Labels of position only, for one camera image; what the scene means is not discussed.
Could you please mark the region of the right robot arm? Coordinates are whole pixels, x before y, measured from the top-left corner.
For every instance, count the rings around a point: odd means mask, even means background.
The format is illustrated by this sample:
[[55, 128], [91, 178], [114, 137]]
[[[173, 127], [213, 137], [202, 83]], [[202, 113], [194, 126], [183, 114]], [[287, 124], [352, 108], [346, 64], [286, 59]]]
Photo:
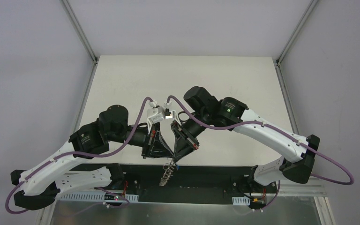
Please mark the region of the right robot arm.
[[194, 110], [198, 120], [188, 119], [182, 126], [192, 137], [197, 137], [206, 128], [229, 130], [251, 137], [270, 147], [281, 157], [265, 165], [255, 166], [248, 176], [247, 186], [259, 192], [277, 180], [290, 180], [306, 184], [315, 163], [315, 153], [320, 144], [316, 135], [307, 137], [277, 128], [260, 117], [245, 103], [232, 97], [217, 100], [205, 88], [194, 86], [183, 96]]

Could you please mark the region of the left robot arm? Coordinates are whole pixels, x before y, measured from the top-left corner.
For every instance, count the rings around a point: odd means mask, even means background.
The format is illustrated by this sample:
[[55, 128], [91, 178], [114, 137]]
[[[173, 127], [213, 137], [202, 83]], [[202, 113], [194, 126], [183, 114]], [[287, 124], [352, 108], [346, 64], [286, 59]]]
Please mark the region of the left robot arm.
[[47, 207], [59, 197], [84, 188], [120, 189], [124, 175], [119, 164], [111, 164], [86, 174], [71, 175], [74, 167], [109, 151], [109, 143], [141, 147], [143, 158], [172, 158], [174, 153], [160, 131], [160, 122], [178, 120], [174, 110], [154, 105], [145, 123], [128, 124], [128, 110], [112, 105], [99, 114], [95, 122], [84, 125], [69, 140], [36, 167], [11, 172], [15, 189], [10, 197], [24, 211]]

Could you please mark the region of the metal disc with keyrings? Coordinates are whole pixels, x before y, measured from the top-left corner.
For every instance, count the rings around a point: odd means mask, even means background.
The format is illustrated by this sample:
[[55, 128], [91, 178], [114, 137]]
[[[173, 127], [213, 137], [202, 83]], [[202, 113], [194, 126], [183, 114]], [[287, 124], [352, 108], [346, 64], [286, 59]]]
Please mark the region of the metal disc with keyrings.
[[173, 173], [178, 170], [178, 165], [176, 162], [171, 160], [169, 163], [166, 163], [163, 166], [164, 173], [160, 179], [159, 186], [163, 187], [165, 186], [170, 178], [173, 176]]

